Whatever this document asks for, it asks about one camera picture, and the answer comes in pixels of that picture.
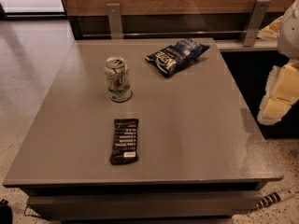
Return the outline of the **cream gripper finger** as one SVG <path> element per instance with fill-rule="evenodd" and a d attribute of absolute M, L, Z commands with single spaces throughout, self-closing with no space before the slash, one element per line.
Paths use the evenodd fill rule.
<path fill-rule="evenodd" d="M 282 67 L 274 65 L 266 81 L 258 122 L 262 125 L 280 122 L 298 100 L 299 61 L 290 59 Z"/>
<path fill-rule="evenodd" d="M 278 38 L 278 31 L 282 21 L 282 16 L 278 17 L 270 24 L 258 32 L 257 37 L 262 40 L 275 40 Z"/>

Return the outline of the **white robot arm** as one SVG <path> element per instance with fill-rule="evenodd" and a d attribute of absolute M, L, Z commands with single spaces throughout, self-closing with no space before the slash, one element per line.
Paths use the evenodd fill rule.
<path fill-rule="evenodd" d="M 259 107 L 258 122 L 274 125 L 299 101 L 299 0 L 265 30 L 278 33 L 278 52 L 289 58 L 282 67 L 273 66 Z"/>

